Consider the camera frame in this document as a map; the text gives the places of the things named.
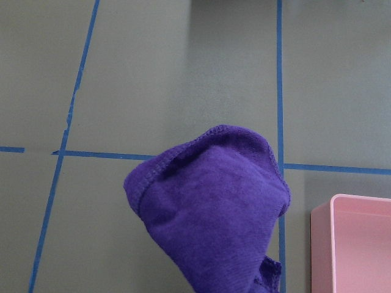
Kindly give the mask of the purple cloth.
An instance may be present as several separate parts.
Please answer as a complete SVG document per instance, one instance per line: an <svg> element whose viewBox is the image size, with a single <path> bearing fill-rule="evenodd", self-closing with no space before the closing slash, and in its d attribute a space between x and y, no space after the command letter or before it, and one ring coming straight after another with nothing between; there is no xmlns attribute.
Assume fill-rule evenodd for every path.
<svg viewBox="0 0 391 293"><path fill-rule="evenodd" d="M131 209L195 292L277 292L266 254L290 205L268 141L219 125L138 165L123 183Z"/></svg>

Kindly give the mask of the pink plastic bin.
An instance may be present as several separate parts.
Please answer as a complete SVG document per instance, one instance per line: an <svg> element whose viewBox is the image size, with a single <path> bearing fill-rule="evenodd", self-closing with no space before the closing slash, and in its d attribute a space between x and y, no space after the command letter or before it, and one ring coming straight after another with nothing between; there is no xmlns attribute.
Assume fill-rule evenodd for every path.
<svg viewBox="0 0 391 293"><path fill-rule="evenodd" d="M390 292L390 199L336 194L310 229L312 292Z"/></svg>

